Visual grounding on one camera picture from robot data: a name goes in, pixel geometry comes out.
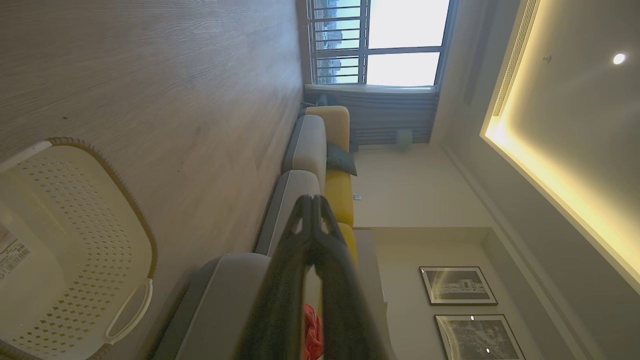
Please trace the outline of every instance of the barcode label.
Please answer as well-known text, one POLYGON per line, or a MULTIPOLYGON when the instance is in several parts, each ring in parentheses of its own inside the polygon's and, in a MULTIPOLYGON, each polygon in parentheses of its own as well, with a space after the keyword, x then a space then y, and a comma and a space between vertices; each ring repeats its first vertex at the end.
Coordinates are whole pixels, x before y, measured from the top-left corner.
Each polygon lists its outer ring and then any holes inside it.
POLYGON ((31 256, 31 249, 15 240, 0 253, 0 281, 4 280, 31 256))

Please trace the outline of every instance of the sofa armrest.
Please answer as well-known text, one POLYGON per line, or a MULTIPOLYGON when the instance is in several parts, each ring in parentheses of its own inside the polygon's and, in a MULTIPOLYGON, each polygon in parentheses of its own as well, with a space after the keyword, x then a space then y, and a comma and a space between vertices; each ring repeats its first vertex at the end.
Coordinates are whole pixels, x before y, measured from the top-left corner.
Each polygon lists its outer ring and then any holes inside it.
POLYGON ((307 115, 317 115, 324 120, 326 141, 349 151, 349 110, 344 106, 312 106, 307 115))

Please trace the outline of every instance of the air conditioning vent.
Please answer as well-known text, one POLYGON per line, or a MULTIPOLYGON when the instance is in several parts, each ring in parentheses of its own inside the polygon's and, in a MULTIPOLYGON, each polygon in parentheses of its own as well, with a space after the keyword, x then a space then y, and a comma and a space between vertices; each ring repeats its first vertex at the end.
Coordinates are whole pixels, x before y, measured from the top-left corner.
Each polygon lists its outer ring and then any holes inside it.
POLYGON ((538 9, 537 5, 538 0, 529 0, 527 2, 527 8, 524 11, 522 23, 520 24, 520 29, 518 30, 518 37, 516 39, 515 45, 513 46, 513 52, 511 52, 511 57, 509 59, 509 66, 507 67, 507 72, 505 73, 504 79, 502 80, 502 86, 500 87, 498 99, 495 101, 495 106, 493 107, 493 116, 499 116, 502 113, 502 107, 504 106, 507 96, 509 95, 509 90, 511 89, 513 78, 515 77, 516 70, 518 69, 520 60, 522 59, 524 45, 529 38, 529 32, 531 31, 531 26, 533 25, 534 15, 536 13, 536 10, 538 9))

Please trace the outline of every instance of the wooden floor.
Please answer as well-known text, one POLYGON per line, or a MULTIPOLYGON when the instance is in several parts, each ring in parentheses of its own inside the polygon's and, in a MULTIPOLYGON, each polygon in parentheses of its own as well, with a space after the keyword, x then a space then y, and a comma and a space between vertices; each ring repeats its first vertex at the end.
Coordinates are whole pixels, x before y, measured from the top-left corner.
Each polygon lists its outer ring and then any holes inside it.
POLYGON ((188 275, 250 251, 302 79, 295 0, 0 3, 0 161, 90 142, 157 238, 147 315, 108 359, 144 359, 188 275))

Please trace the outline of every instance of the window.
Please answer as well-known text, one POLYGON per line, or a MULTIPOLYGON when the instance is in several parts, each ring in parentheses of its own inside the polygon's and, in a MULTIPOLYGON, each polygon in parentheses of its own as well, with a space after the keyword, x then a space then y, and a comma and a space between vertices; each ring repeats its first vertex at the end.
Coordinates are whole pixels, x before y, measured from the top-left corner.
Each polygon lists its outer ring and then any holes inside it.
POLYGON ((437 84, 455 0, 309 1, 316 84, 437 84))

